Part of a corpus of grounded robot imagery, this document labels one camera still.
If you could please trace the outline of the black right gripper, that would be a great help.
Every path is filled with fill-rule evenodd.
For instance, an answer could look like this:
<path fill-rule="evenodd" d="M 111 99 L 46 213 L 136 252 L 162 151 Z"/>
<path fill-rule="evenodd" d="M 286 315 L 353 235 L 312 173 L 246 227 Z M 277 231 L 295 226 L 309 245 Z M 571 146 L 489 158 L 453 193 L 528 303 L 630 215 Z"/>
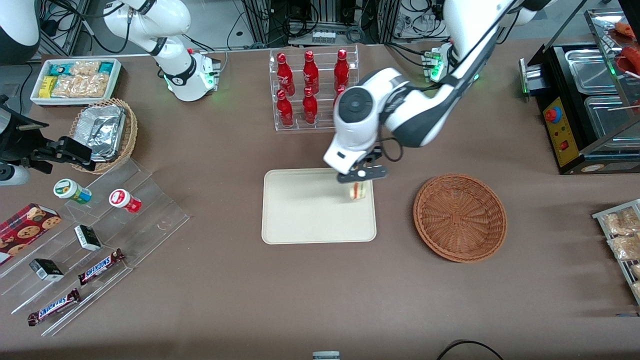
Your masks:
<path fill-rule="evenodd" d="M 90 172 L 95 170 L 96 162 L 91 158 L 91 148 L 68 136 L 62 136 L 57 141 L 48 140 L 44 146 L 32 150 L 29 147 L 30 141 L 26 132 L 48 126 L 48 123 L 33 120 L 7 107 L 2 107 L 1 161 L 15 166 L 31 166 L 44 174 L 52 173 L 52 162 L 73 164 Z"/>

